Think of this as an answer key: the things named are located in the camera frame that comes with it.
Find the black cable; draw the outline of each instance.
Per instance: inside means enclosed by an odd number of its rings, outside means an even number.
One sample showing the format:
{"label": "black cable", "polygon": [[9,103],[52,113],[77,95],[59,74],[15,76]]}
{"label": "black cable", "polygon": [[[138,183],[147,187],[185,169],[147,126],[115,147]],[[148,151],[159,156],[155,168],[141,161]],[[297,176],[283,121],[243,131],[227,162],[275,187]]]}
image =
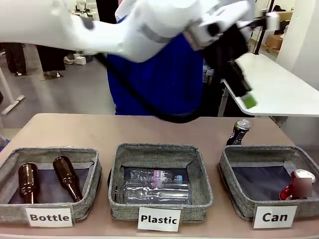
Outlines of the black cable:
{"label": "black cable", "polygon": [[107,59],[107,57],[102,54],[98,53],[95,55],[95,58],[107,68],[108,71],[112,72],[116,79],[119,81],[121,86],[123,88],[126,88],[128,92],[131,94],[132,97],[140,104],[142,105],[149,113],[152,115],[156,116],[157,118],[161,120],[165,120],[168,122],[172,123],[188,123],[191,122],[201,116],[202,112],[202,103],[198,108],[195,110],[185,113],[185,114],[179,114],[179,115],[174,115],[174,114],[168,114],[168,113],[163,113],[159,109],[157,109],[155,106],[150,104],[143,96],[141,96],[136,89],[129,84],[128,81],[126,81],[126,77],[123,76],[123,74],[117,70],[117,68]]}

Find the table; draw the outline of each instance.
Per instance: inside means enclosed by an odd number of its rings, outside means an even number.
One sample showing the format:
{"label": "table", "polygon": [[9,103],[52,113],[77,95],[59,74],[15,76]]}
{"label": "table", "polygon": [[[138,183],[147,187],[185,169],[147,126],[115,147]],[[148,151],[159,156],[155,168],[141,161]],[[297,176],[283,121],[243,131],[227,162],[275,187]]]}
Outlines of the table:
{"label": "table", "polygon": [[[0,164],[17,147],[91,147],[100,152],[103,173],[100,188],[88,218],[76,223],[72,228],[41,229],[29,228],[26,225],[0,224],[0,237],[7,237],[7,234],[76,236],[77,239],[79,236],[292,238],[319,235],[319,219],[295,222],[291,229],[261,231],[252,230],[252,223],[235,214],[219,176],[217,163],[236,120],[199,118],[186,124],[174,124],[155,117],[36,115],[0,153]],[[270,119],[250,120],[252,129],[244,137],[243,144],[293,145]],[[206,220],[199,224],[181,224],[177,233],[143,232],[137,230],[137,222],[112,220],[107,197],[107,177],[116,148],[123,142],[197,146],[203,155],[214,194],[214,203],[207,211]]]}
{"label": "table", "polygon": [[218,116],[223,116],[228,92],[242,112],[252,116],[319,117],[319,92],[265,55],[247,53],[236,60],[242,68],[251,94],[257,100],[247,109],[225,83]]}

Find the plastic sign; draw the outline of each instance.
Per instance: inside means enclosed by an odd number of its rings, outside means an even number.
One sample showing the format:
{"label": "plastic sign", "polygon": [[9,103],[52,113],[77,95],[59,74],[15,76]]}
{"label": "plastic sign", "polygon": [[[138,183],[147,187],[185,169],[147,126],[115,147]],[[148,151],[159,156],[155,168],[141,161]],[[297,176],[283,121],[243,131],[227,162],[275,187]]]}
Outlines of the plastic sign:
{"label": "plastic sign", "polygon": [[290,228],[297,206],[257,207],[254,228]]}
{"label": "plastic sign", "polygon": [[69,208],[26,208],[31,227],[71,227],[72,216]]}
{"label": "plastic sign", "polygon": [[140,208],[138,229],[177,232],[180,210]]}

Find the white wall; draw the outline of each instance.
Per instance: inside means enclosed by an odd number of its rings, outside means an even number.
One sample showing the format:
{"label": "white wall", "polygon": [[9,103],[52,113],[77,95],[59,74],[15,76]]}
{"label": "white wall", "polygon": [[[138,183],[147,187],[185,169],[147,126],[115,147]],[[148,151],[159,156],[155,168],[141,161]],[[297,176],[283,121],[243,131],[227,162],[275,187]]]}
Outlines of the white wall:
{"label": "white wall", "polygon": [[[290,11],[291,8],[295,6],[295,2],[296,0],[275,0],[274,6],[279,5],[282,9],[285,9],[286,11]],[[268,3],[270,5],[269,0],[257,0],[256,8],[255,8],[255,16],[260,15],[260,10],[266,9],[267,7],[269,7],[267,6]]]}
{"label": "white wall", "polygon": [[[277,63],[319,90],[319,2],[297,0]],[[283,131],[298,145],[319,145],[319,118],[291,118]]]}

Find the bottle label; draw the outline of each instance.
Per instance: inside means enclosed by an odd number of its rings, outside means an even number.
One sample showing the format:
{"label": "bottle label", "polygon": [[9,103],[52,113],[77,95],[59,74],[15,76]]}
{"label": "bottle label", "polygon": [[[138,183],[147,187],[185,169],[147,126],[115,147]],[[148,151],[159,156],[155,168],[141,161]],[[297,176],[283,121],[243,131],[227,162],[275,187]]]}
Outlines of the bottle label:
{"label": "bottle label", "polygon": [[153,181],[155,185],[161,185],[163,181],[167,181],[167,177],[165,177],[165,172],[162,170],[154,170]]}

